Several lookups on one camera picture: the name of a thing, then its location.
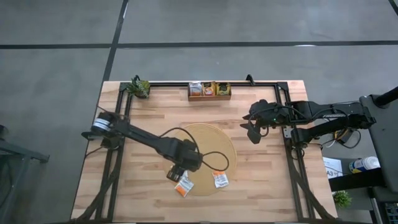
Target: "small box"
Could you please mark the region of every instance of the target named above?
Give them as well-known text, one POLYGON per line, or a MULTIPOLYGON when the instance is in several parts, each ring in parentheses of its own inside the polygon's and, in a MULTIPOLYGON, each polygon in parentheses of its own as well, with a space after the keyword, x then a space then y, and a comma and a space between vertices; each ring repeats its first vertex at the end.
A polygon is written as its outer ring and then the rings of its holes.
POLYGON ((231 91, 231 85, 229 83, 226 83, 229 88, 226 91, 227 95, 218 95, 217 94, 217 86, 218 83, 215 83, 215 95, 202 95, 202 96, 195 96, 195 95, 191 95, 191 91, 190 91, 190 85, 188 86, 188 101, 216 101, 216 100, 230 100, 231 99, 231 95, 232 95, 232 91, 231 91))
POLYGON ((231 92, 231 84, 229 83, 217 83, 216 84, 216 92, 217 92, 217 96, 225 96, 225 95, 229 95, 229 93, 231 92))
POLYGON ((188 92, 191 96, 202 96, 202 86, 200 82, 190 82, 188 92))
POLYGON ((201 84, 203 96, 215 96, 216 95, 216 82, 205 82, 201 84))

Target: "succulent plant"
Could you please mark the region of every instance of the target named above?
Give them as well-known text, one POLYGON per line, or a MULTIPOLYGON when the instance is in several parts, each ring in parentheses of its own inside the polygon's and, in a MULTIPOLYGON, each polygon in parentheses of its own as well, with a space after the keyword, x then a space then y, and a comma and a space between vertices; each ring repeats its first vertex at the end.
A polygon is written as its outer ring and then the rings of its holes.
POLYGON ((344 190, 335 192, 335 194, 333 194, 333 200, 340 208, 346 208, 351 205, 351 197, 349 196, 348 192, 344 190))
POLYGON ((127 86, 127 91, 129 94, 134 94, 137 97, 141 98, 148 98, 149 97, 149 89, 150 89, 150 83, 148 81, 140 80, 137 78, 131 79, 131 83, 128 84, 127 86))

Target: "round woven mat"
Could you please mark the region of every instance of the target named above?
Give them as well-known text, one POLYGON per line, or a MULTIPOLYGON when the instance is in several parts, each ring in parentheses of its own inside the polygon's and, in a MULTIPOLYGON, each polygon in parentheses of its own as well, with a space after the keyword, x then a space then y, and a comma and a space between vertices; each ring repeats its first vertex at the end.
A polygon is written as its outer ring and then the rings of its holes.
MULTIPOLYGON (((229 159, 229 167, 225 172, 228 177, 229 184, 231 184, 231 179, 236 168, 236 151, 229 137, 222 130, 209 124, 191 124, 184 129, 186 129, 195 138, 200 153, 205 154, 211 151, 218 151, 226 155, 226 157, 229 159)), ((176 132, 174 137, 181 140, 191 140, 189 136, 181 130, 176 132)), ((203 157, 203 160, 216 169, 224 169, 226 167, 225 158, 219 154, 207 155, 203 157)), ((166 174, 172 165, 172 162, 164 159, 163 170, 166 174)), ((222 188, 216 188, 212 172, 213 170, 204 164, 202 164, 200 169, 198 169, 196 172, 188 171, 188 177, 194 183, 193 188, 188 194, 204 196, 211 195, 221 190, 222 188)))

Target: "wooden box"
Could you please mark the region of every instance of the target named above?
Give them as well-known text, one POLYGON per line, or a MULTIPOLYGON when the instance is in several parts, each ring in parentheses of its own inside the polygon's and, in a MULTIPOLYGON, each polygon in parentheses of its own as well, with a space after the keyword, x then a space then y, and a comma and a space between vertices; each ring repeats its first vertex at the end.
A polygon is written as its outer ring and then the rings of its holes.
POLYGON ((232 87, 229 89, 228 95, 223 96, 191 96, 188 86, 188 101, 216 101, 216 100, 230 100, 232 95, 232 87))

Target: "wooden table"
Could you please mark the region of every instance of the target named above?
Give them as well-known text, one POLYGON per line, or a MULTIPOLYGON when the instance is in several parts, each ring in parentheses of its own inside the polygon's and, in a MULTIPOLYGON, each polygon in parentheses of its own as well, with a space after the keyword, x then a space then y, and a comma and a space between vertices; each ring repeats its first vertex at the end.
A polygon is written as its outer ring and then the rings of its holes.
MULTIPOLYGON (((303 81, 287 82, 292 101, 308 100, 303 81)), ((105 82, 99 106, 114 111, 118 90, 119 82, 105 82)), ((261 99, 275 101, 274 89, 233 87, 232 91, 230 101, 188 102, 187 88, 182 87, 155 87, 151 88, 149 99, 134 97, 130 112, 133 125, 161 134, 176 126, 211 124, 231 138, 238 164, 229 186, 220 192, 182 198, 166 179, 162 158, 153 149, 128 139, 124 147, 114 222, 297 221, 280 128, 270 129, 268 137, 255 145, 249 141, 246 130, 239 126, 245 123, 242 116, 248 113, 254 102, 261 99)), ((99 144, 100 141, 90 142, 88 152, 99 144)), ((72 218, 81 215, 98 193, 105 155, 106 150, 98 151, 86 159, 72 218)), ((308 147, 304 161, 311 190, 326 210, 337 217, 319 147, 308 147)), ((300 198, 306 212, 302 192, 300 198)), ((108 209, 107 204, 104 204, 105 210, 108 209)))

